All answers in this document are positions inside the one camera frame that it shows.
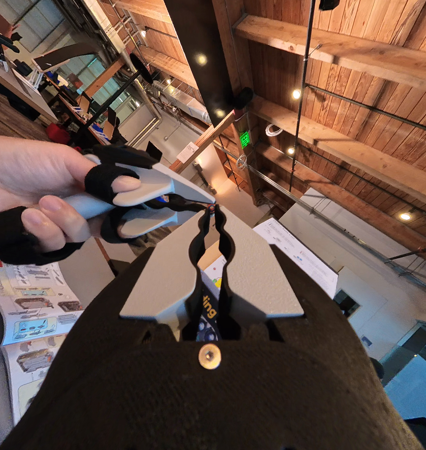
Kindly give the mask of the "wooden table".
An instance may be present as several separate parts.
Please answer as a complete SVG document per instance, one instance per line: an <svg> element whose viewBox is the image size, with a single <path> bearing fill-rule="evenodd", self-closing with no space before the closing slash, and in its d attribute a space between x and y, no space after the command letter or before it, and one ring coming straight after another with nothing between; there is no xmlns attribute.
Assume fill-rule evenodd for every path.
<svg viewBox="0 0 426 450"><path fill-rule="evenodd" d="M5 71L1 63L0 93L5 97L19 100L21 104L27 104L30 109L35 110L52 123L58 123L57 117L47 105L41 93L35 91L21 77L17 77L12 68Z"/></svg>

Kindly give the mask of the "colourful toy box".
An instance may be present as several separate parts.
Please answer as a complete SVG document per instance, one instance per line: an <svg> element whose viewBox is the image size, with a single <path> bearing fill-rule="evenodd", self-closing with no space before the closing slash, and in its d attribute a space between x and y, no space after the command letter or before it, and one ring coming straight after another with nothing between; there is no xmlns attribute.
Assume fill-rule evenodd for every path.
<svg viewBox="0 0 426 450"><path fill-rule="evenodd" d="M198 262L202 279L202 312L196 341L209 343L221 340L217 318L222 272L225 264L226 258L219 250L219 241L211 245Z"/></svg>

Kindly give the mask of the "curved computer monitor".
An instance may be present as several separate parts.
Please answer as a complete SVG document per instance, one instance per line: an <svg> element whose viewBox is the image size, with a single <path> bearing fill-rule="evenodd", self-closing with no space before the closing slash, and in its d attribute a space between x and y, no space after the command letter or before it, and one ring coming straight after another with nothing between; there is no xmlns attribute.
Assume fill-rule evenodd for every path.
<svg viewBox="0 0 426 450"><path fill-rule="evenodd" d="M33 58L32 63L39 72L47 72L66 64L72 58L97 54L98 52L98 45L85 42L75 43Z"/></svg>

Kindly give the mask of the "wooden post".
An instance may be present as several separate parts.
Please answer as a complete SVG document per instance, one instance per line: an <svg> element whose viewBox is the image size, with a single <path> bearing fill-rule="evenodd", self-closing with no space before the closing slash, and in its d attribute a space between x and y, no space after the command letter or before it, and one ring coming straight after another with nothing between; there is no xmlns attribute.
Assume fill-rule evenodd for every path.
<svg viewBox="0 0 426 450"><path fill-rule="evenodd" d="M210 145L212 144L216 138L218 138L226 129L229 127L235 120L235 111L232 110L224 119L217 125L211 125L194 143L197 149L186 157L185 161L180 161L177 159L169 169L174 172L180 174L182 173L187 166L189 166L200 154Z"/></svg>

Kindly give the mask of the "white paper sign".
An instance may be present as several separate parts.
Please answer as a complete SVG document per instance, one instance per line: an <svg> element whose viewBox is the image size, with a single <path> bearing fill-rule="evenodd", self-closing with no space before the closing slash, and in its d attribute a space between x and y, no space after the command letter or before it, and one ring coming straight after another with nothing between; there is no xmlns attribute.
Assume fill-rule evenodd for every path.
<svg viewBox="0 0 426 450"><path fill-rule="evenodd" d="M193 143L190 142L187 144L187 146L177 155L177 160L179 160L182 164L186 163L189 158L194 155L194 153L199 149L199 147Z"/></svg>

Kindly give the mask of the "silver air duct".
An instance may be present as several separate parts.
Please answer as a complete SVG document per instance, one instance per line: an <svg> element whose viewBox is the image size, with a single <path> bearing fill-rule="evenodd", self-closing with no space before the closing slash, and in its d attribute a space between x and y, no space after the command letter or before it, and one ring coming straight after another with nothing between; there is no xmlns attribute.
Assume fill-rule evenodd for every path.
<svg viewBox="0 0 426 450"><path fill-rule="evenodd" d="M178 88L173 87L172 85L168 85L167 83L164 84L154 81L152 86L156 88L159 93L162 94L163 97L166 98L167 101L174 107L183 110L188 115L204 122L205 124L212 124L205 105L200 103L196 98L188 95Z"/></svg>

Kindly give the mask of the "black ceiling speaker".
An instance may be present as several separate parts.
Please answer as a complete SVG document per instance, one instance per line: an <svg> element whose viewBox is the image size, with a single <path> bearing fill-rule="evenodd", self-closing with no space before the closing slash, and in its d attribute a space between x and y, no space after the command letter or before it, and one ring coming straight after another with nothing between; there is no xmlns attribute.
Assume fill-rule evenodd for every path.
<svg viewBox="0 0 426 450"><path fill-rule="evenodd" d="M237 95L234 96L232 101L233 109L243 110L252 101L254 97L254 91L250 87L244 87Z"/></svg>

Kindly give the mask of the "red bag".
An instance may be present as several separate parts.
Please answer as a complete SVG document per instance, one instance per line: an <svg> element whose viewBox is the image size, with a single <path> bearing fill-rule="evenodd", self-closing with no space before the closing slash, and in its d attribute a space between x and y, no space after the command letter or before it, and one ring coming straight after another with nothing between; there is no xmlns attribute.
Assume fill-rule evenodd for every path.
<svg viewBox="0 0 426 450"><path fill-rule="evenodd" d="M50 141L63 145L68 145L71 139L70 133L61 124L50 123L46 127L46 134Z"/></svg>

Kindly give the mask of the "person's left hand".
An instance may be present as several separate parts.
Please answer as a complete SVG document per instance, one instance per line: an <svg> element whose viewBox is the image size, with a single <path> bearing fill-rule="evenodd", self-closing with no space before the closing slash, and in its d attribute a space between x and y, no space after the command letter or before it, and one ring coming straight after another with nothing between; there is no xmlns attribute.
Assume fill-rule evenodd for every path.
<svg viewBox="0 0 426 450"><path fill-rule="evenodd" d="M41 252L99 237L103 218L86 221L64 201L85 191L95 166L69 146L0 136L0 212L26 206L21 220Z"/></svg>

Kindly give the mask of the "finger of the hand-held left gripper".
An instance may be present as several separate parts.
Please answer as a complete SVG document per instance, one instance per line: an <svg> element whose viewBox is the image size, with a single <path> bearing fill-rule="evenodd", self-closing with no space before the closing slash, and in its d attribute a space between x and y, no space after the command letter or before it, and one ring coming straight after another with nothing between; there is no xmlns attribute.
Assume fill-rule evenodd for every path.
<svg viewBox="0 0 426 450"><path fill-rule="evenodd" d="M180 226L193 218L198 212L209 210L207 205L164 206L155 209L145 206L123 207L123 216L119 219L119 238L135 239L160 227Z"/></svg>
<svg viewBox="0 0 426 450"><path fill-rule="evenodd" d="M119 163L117 165L136 172L141 184L135 190L118 193L113 199L115 206L135 206L167 194L177 194L186 200L199 203L216 203L214 196L161 163L154 164L151 169Z"/></svg>

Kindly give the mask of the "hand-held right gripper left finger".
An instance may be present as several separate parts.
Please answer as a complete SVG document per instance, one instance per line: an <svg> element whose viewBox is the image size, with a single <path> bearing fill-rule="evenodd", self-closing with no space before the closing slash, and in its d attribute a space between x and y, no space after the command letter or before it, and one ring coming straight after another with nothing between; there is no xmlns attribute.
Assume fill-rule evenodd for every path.
<svg viewBox="0 0 426 450"><path fill-rule="evenodd" d="M200 290L197 262L205 253L210 212L197 212L152 251L119 315L168 325L175 339L195 311Z"/></svg>

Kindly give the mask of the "white printed sheet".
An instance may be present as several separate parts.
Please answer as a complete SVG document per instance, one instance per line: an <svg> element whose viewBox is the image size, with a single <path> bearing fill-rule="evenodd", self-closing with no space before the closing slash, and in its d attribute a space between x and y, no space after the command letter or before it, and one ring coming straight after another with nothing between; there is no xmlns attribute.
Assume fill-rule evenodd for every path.
<svg viewBox="0 0 426 450"><path fill-rule="evenodd" d="M269 244L275 245L300 267L326 294L333 299L338 283L338 273L304 245L275 218L256 225L254 231Z"/></svg>

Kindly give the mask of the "black pole lamp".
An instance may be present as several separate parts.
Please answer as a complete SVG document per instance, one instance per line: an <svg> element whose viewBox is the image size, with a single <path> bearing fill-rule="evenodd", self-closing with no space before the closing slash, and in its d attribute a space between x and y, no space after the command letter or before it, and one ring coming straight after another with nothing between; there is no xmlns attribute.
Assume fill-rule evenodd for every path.
<svg viewBox="0 0 426 450"><path fill-rule="evenodd" d="M153 78L150 75L146 65L142 63L142 61L133 53L130 54L131 63L136 69L136 72L125 82L111 97L109 97L95 112L95 114L86 122L83 126L83 129L88 129L92 124L96 122L99 116L101 116L110 105L118 98L120 95L126 91L129 86L138 78L138 76L142 76L144 80L146 80L149 84L153 83Z"/></svg>

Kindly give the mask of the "grey desk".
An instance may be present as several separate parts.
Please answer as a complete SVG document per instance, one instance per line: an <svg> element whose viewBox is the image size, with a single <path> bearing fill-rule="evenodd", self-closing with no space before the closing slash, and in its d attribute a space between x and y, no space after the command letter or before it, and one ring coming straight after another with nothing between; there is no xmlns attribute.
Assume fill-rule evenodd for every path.
<svg viewBox="0 0 426 450"><path fill-rule="evenodd" d="M112 282L123 269L126 269L135 258L136 255L128 244L114 245L108 244L102 239L91 238L81 250L58 264L66 283L85 309L101 290ZM4 321L0 313L0 445L15 426L7 367L1 349L3 336Z"/></svg>

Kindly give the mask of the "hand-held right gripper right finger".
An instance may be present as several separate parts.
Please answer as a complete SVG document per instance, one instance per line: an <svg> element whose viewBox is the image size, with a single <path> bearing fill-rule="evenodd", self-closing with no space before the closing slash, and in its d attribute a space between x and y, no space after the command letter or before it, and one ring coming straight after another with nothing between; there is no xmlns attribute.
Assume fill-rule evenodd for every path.
<svg viewBox="0 0 426 450"><path fill-rule="evenodd" d="M304 310L269 243L226 207L215 207L219 250L226 258L218 303L222 340L282 341L276 319Z"/></svg>

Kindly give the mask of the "building instruction booklet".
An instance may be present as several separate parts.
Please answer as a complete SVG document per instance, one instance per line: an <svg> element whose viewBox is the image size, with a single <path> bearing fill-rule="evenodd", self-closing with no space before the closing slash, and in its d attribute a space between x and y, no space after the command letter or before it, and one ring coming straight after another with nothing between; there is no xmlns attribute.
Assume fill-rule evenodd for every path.
<svg viewBox="0 0 426 450"><path fill-rule="evenodd" d="M14 425L29 408L83 310L57 262L14 266L0 260L1 349Z"/></svg>

